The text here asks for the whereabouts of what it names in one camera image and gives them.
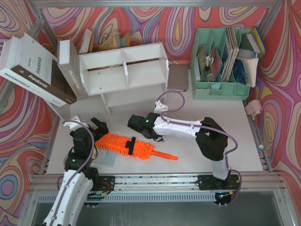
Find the orange microfiber duster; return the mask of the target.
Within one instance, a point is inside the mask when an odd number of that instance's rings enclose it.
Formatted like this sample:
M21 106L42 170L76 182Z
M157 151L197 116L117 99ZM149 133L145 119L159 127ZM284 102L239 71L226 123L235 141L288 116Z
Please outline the orange microfiber duster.
M151 156L156 156L168 160L177 161L178 157L171 154L158 152L151 143L137 140L136 137L125 137L117 134L108 133L96 141L95 146L119 153L123 156L148 160Z

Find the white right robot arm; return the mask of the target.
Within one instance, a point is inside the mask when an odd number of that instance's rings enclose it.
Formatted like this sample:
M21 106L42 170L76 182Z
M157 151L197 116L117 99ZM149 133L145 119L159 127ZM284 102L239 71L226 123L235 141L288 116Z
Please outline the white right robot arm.
M196 140L204 157L211 161L213 176L226 180L229 174L224 152L228 146L225 131L212 119L183 121L149 113L147 117L132 115L127 126L147 139L157 140L163 136L175 136Z

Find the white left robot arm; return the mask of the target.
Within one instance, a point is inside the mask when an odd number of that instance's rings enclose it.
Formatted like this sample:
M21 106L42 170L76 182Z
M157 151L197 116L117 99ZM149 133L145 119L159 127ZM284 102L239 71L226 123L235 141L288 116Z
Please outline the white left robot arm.
M73 147L65 161L62 184L44 226L75 226L88 193L100 186L99 172L91 167L96 142L109 133L105 122L91 119L97 128L80 121L78 116L63 121L71 130Z

